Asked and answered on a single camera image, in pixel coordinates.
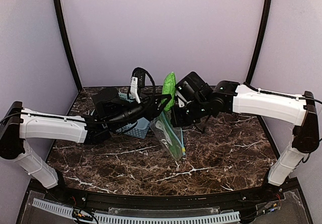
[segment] marble tabletop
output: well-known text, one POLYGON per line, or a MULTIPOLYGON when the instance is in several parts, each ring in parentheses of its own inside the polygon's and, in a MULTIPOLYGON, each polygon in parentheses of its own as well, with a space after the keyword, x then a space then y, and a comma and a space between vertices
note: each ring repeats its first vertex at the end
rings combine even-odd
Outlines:
MULTIPOLYGON (((94 109, 84 88, 70 115, 94 109)), ((256 116, 219 114, 205 134, 184 130, 186 157, 175 161, 150 130, 145 139, 113 135, 99 145, 57 140, 48 164, 64 175, 68 187, 125 195, 197 195, 260 186, 276 157, 256 116)))

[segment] plastic bag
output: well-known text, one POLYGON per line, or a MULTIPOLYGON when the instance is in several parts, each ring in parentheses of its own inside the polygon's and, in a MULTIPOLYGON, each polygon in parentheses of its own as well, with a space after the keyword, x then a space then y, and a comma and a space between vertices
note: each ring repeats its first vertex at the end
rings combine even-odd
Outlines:
POLYGON ((170 119, 170 112, 163 111, 151 122, 150 128, 167 152, 175 160, 179 160, 186 155, 182 129, 172 127, 170 119))

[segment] blue basket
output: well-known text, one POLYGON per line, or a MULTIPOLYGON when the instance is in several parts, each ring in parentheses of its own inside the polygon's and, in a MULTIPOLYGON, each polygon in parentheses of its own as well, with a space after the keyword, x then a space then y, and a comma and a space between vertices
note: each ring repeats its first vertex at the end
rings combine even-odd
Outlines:
MULTIPOLYGON (((119 93, 119 96, 121 99, 131 101, 131 100, 127 99, 127 95, 124 93, 119 93)), ((126 131, 129 128, 131 128, 133 125, 135 125, 135 123, 128 124, 120 129, 117 129, 116 132, 126 131)), ((150 122, 148 120, 146 120, 144 117, 142 117, 137 121, 137 125, 135 128, 133 128, 131 131, 128 131, 124 134, 129 135, 129 136, 133 136, 133 137, 145 138, 147 132, 149 131, 149 128, 150 128, 150 122)))

